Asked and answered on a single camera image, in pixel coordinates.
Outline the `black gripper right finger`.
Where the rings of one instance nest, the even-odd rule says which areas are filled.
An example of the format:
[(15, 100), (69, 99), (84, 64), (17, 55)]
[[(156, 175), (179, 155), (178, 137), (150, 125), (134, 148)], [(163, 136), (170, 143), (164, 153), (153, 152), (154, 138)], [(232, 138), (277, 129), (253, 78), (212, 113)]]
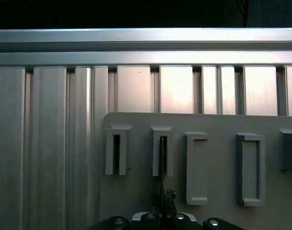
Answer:
[(179, 213), (174, 199), (175, 190), (167, 190), (163, 200), (163, 225), (165, 230), (243, 230), (220, 218), (208, 218), (198, 223), (192, 214)]

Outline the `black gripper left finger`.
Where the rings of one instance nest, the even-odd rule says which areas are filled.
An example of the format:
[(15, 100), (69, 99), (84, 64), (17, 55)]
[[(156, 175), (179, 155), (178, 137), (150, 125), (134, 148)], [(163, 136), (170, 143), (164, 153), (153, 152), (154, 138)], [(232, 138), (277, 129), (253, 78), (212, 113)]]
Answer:
[(91, 225), (86, 230), (160, 230), (162, 228), (162, 192), (152, 196), (150, 212), (139, 212), (132, 219), (113, 216)]

